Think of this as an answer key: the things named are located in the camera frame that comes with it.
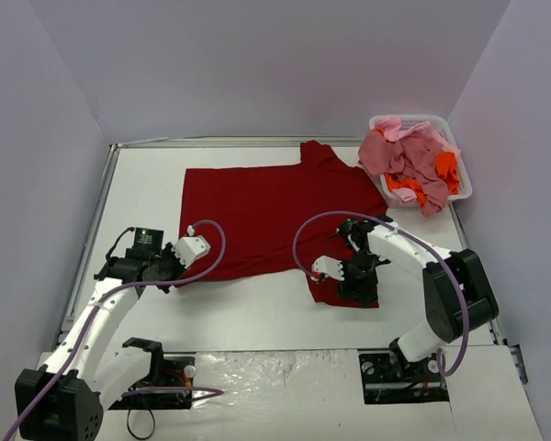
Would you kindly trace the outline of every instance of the purple cable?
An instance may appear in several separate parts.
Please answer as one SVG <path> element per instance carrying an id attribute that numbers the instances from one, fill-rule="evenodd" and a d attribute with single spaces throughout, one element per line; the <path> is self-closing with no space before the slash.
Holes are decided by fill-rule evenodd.
<path id="1" fill-rule="evenodd" d="M 144 395 L 149 393 L 177 393 L 177 392 L 210 392 L 209 395 L 204 395 L 202 397 L 195 397 L 190 402 L 208 400 L 210 398 L 216 398 L 224 394 L 224 390 L 214 389 L 214 388 L 203 388 L 199 386 L 167 386 L 167 387 L 154 387 L 154 388 L 143 388 L 130 390 L 122 394 L 122 398 L 130 397 L 132 395 Z"/>
<path id="2" fill-rule="evenodd" d="M 300 228 L 298 228 L 298 231 L 296 232 L 296 235 L 294 236 L 294 242 L 292 243 L 292 254 L 294 255 L 294 260 L 296 261 L 296 265 L 298 268 L 300 268 L 302 271 L 304 271 L 309 277 L 313 277 L 312 272 L 308 271 L 298 259 L 298 253 L 296 251 L 296 248 L 298 246 L 298 238 L 300 237 L 300 234 L 302 233 L 302 230 L 311 222 L 315 221 L 319 218 L 324 218 L 326 216 L 334 216 L 334 215 L 343 215 L 343 216 L 355 216 L 358 218 L 368 219 L 370 221 L 373 221 L 377 223 L 378 225 L 381 225 L 382 227 L 385 227 L 389 229 L 390 231 L 396 231 L 396 233 L 401 234 L 402 236 L 406 237 L 408 240 L 418 244 L 422 248 L 424 248 L 426 251 L 428 251 L 439 263 L 441 268 L 444 270 L 444 272 L 447 274 L 447 277 L 449 277 L 449 281 L 453 285 L 453 288 L 455 289 L 455 294 L 457 294 L 457 299 L 459 300 L 459 307 L 461 308 L 461 318 L 463 321 L 463 333 L 461 336 L 461 346 L 459 346 L 459 352 L 457 353 L 457 357 L 455 358 L 455 361 L 453 362 L 453 365 L 451 368 L 447 371 L 445 371 L 445 365 L 446 360 L 444 356 L 444 352 L 442 349 L 439 349 L 437 351 L 437 366 L 439 367 L 439 373 L 441 374 L 441 386 L 444 386 L 444 379 L 445 377 L 451 377 L 457 369 L 459 368 L 459 365 L 461 365 L 461 362 L 463 361 L 463 358 L 467 351 L 467 343 L 469 341 L 469 313 L 467 311 L 467 304 L 466 304 L 466 298 L 463 295 L 463 291 L 459 287 L 459 282 L 457 282 L 457 279 L 455 278 L 455 275 L 453 274 L 453 271 L 451 271 L 451 268 L 449 268 L 449 265 L 443 260 L 443 258 L 436 252 L 434 249 L 429 246 L 427 243 L 423 242 L 421 239 L 419 239 L 416 236 L 413 236 L 409 232 L 405 232 L 403 230 L 397 229 L 390 225 L 387 222 L 384 222 L 374 216 L 368 216 L 366 214 L 362 213 L 355 213 L 353 211 L 326 211 L 321 214 L 317 214 L 316 216 L 311 217 L 307 221 L 305 221 Z"/>
<path id="3" fill-rule="evenodd" d="M 220 254 L 219 257 L 217 257 L 217 260 L 214 261 L 214 263 L 206 270 L 202 271 L 200 274 L 188 278 L 180 278 L 178 280 L 168 280 L 168 281 L 148 281 L 148 282 L 130 282 L 125 285 L 120 285 L 116 288 L 111 289 L 109 292 L 104 294 L 100 300 L 99 303 L 104 303 L 106 300 L 108 300 L 110 297 L 114 296 L 118 292 L 122 291 L 123 289 L 127 288 L 139 288 L 139 287 L 172 287 L 175 285 L 184 285 L 185 283 L 191 283 L 196 280 L 199 280 L 205 276 L 207 276 L 211 271 L 213 271 L 222 260 L 222 256 L 224 256 L 225 249 L 227 247 L 227 238 L 224 235 L 224 231 L 222 230 L 222 227 L 218 225 L 213 220 L 199 220 L 194 225 L 194 229 L 196 229 L 199 225 L 213 225 L 217 230 L 219 230 L 220 233 L 220 239 L 222 240 L 222 245 L 220 247 Z M 28 404 L 27 408 L 18 416 L 17 420 L 13 422 L 12 426 L 8 429 L 8 432 L 6 432 L 5 437 L 3 438 L 3 441 L 10 441 L 11 438 L 14 436 L 14 434 L 17 432 L 18 428 L 22 424 L 23 421 L 28 417 L 28 415 L 33 411 L 35 407 L 37 407 L 37 404 L 40 403 L 40 401 L 43 399 L 45 395 L 47 395 L 47 392 L 53 387 L 57 381 L 63 376 L 63 372 L 72 364 L 73 358 L 77 355 L 78 351 L 80 350 L 80 347 L 82 346 L 82 341 L 84 340 L 85 335 L 87 334 L 88 330 L 90 329 L 90 326 L 92 325 L 92 322 L 96 318 L 98 314 L 99 309 L 93 308 L 90 311 L 90 314 L 88 315 L 87 319 L 85 320 L 84 326 L 82 327 L 82 330 L 78 334 L 78 338 L 75 341 L 75 345 L 73 345 L 72 352 L 67 357 L 67 360 L 65 360 L 65 363 L 63 363 L 62 368 L 57 371 L 57 373 L 49 380 L 49 382 L 43 387 L 43 389 L 40 390 L 40 392 L 37 394 L 37 396 Z"/>

